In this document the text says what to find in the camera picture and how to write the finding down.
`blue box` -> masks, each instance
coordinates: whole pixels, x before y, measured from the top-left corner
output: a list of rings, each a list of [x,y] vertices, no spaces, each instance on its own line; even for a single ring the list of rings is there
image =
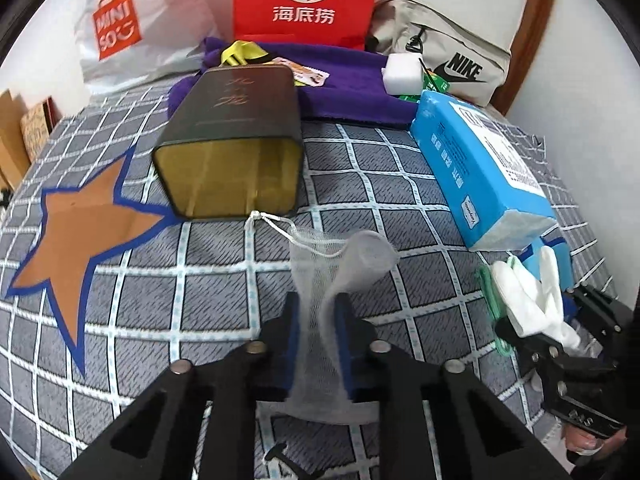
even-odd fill
[[[425,90],[411,127],[466,246],[516,251],[556,225],[542,188],[483,111]]]

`person's hand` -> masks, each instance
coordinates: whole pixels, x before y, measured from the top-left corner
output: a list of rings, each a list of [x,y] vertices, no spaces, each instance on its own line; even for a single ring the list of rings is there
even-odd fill
[[[564,436],[564,445],[566,448],[576,453],[593,451],[603,444],[602,440],[594,437],[591,433],[587,433],[571,424],[564,425],[564,428],[562,428],[562,436]]]
[[[603,441],[580,428],[565,424],[562,428],[562,436],[564,436],[564,444],[569,451],[583,453],[599,449],[596,455],[596,459],[599,460],[606,458],[623,446],[626,442],[626,428],[622,428],[610,439]]]

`beige bag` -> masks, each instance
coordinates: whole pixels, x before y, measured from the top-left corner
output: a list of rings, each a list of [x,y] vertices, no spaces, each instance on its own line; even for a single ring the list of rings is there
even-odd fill
[[[427,68],[451,86],[449,93],[486,106],[507,78],[511,54],[418,0],[382,0],[369,35],[381,54],[419,52]]]

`white wall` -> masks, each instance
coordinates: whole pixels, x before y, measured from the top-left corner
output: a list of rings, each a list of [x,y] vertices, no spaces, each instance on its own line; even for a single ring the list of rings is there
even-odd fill
[[[556,0],[508,118],[548,156],[598,237],[620,300],[640,280],[640,67],[596,0]]]
[[[223,37],[232,37],[232,0],[206,0]],[[526,0],[424,0],[469,30],[508,48]],[[85,0],[46,0],[0,66],[0,90],[28,106],[51,95],[63,114],[75,114],[89,95],[82,84],[74,23]]]

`orange star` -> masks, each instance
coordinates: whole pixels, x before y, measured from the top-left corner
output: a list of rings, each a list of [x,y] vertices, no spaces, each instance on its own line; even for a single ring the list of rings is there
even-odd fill
[[[79,188],[44,189],[42,234],[16,272],[8,295],[47,291],[58,327],[84,372],[84,312],[96,265],[176,222],[164,206],[121,195],[134,148]]]

